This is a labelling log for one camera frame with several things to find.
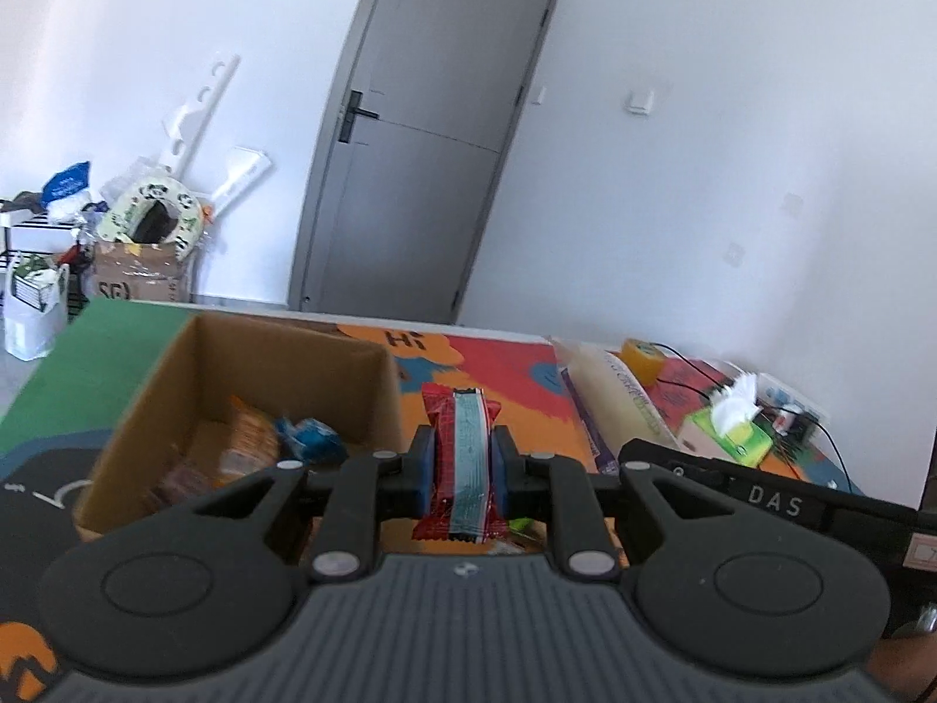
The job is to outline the yellow tape roll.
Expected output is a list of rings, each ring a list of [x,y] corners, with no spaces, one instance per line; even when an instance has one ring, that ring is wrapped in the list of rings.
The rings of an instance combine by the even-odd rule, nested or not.
[[[627,338],[620,349],[620,359],[637,381],[649,389],[658,382],[667,363],[667,356],[648,341]]]

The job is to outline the brown SF cardboard box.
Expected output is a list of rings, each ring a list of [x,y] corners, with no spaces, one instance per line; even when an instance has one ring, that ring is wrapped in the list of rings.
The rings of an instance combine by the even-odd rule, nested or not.
[[[94,248],[91,294],[110,300],[187,303],[190,262],[170,244],[110,243]]]

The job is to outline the large white snack bag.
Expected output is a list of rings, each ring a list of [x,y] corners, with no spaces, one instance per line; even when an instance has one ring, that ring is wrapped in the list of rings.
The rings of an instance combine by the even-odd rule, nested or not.
[[[551,344],[600,473],[615,473],[618,454],[632,439],[678,448],[676,436],[645,389],[615,354],[593,344],[558,338],[551,338]]]

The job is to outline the red snack packet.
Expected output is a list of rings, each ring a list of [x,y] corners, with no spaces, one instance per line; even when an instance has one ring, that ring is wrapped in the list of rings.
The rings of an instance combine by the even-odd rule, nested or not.
[[[413,527],[416,541],[470,544],[501,540],[510,527],[497,510],[493,481],[494,422],[502,407],[477,387],[422,387],[435,436],[429,508]]]

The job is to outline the panda child toilet seat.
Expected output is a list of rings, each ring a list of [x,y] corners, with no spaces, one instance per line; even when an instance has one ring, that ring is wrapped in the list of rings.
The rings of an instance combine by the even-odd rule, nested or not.
[[[205,230],[205,211],[196,194],[165,173],[136,181],[98,222],[105,243],[158,244],[186,260]]]

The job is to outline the green tissue box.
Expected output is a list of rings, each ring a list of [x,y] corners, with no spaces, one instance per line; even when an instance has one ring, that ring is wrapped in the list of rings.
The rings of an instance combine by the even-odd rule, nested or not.
[[[774,444],[756,424],[759,412],[758,378],[742,373],[713,389],[709,403],[683,419],[676,441],[689,454],[756,468]]]

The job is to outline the black power adapter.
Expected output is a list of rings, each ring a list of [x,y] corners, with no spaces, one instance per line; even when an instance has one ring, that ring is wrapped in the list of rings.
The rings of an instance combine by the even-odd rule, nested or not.
[[[785,405],[774,408],[772,430],[780,439],[791,441],[794,445],[803,445],[816,432],[823,432],[824,425],[814,412],[799,405]]]

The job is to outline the grey door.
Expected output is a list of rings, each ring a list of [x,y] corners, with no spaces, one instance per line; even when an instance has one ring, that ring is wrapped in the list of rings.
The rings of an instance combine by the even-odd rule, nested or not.
[[[317,137],[288,305],[449,324],[556,0],[361,0]],[[351,91],[359,118],[338,142]]]

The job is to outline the white plastic shopping bag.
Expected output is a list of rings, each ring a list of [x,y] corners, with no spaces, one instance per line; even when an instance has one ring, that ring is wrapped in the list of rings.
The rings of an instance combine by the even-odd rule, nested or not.
[[[22,362],[42,359],[69,322],[70,270],[51,255],[21,254],[6,272],[5,351]]]

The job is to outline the white power strip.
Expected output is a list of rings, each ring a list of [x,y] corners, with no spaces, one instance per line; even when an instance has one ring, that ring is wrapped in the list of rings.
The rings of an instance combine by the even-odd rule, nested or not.
[[[769,373],[756,374],[756,385],[758,386],[758,398],[769,405],[769,407],[796,407],[802,411],[817,412],[818,407],[810,398],[801,394],[799,390],[794,389],[775,378]]]

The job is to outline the tall white foam piece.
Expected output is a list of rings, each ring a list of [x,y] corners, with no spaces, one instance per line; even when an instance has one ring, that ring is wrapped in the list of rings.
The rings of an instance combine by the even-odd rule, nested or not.
[[[157,167],[176,179],[183,179],[192,157],[196,154],[201,135],[213,117],[214,108],[229,86],[240,65],[235,53],[219,53],[213,57],[208,73],[196,85],[196,92],[163,121],[167,145],[157,157]]]

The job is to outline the blue snack packet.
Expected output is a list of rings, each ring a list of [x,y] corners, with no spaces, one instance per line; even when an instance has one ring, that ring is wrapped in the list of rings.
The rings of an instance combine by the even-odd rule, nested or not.
[[[340,465],[348,459],[348,451],[334,428],[313,417],[290,422],[281,417],[275,424],[279,443],[292,457],[306,465]]]

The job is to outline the short white foam piece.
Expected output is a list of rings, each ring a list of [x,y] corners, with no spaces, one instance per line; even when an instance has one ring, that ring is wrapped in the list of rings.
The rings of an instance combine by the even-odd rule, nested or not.
[[[229,206],[256,186],[270,170],[273,161],[259,149],[235,146],[225,159],[225,178],[207,199],[208,217],[218,221]]]

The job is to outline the white wall switch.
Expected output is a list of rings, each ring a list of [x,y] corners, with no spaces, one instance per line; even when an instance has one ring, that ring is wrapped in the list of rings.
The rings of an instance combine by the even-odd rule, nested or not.
[[[653,89],[637,89],[632,91],[625,104],[625,111],[634,116],[648,116],[653,112],[656,102],[656,92]]]

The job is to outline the orange biscuit packet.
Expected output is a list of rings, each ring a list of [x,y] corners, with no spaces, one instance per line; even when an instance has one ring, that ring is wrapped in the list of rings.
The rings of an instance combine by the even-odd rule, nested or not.
[[[211,463],[179,455],[148,492],[154,510],[183,503],[265,470],[279,459],[275,424],[265,412],[232,397],[224,444]]]

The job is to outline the blue plastic bag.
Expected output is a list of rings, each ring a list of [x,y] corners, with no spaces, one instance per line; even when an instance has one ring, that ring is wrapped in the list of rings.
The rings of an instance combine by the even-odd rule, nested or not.
[[[42,205],[47,208],[57,200],[80,194],[89,187],[91,162],[74,163],[56,173],[42,188]]]

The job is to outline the open cardboard box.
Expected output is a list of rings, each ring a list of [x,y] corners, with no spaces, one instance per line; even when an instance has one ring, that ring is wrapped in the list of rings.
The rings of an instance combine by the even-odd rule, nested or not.
[[[74,508],[94,541],[157,510],[176,468],[212,489],[278,462],[276,424],[316,419],[348,454],[406,448],[399,370],[386,347],[235,314],[192,318],[114,428]]]

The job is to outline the black shoe rack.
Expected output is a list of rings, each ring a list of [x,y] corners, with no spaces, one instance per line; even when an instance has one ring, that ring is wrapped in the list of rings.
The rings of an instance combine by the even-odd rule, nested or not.
[[[84,281],[91,276],[91,244],[76,221],[51,222],[46,214],[31,210],[2,213],[2,275],[27,255],[65,259],[70,267],[67,309],[73,320],[89,303]]]

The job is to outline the colourful cartoon play mat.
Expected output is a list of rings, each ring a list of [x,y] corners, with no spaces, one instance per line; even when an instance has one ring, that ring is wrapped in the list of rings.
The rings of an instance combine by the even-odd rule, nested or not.
[[[578,460],[620,556],[562,576],[546,527],[416,541],[386,521],[375,573],[295,582],[299,470],[273,466],[94,541],[74,508],[98,456],[197,311],[94,300],[2,428],[2,695],[8,701],[883,701],[890,624],[864,554],[648,462],[587,471],[551,349],[400,325],[276,320],[388,349],[408,451],[422,387],[477,387],[521,454]]]

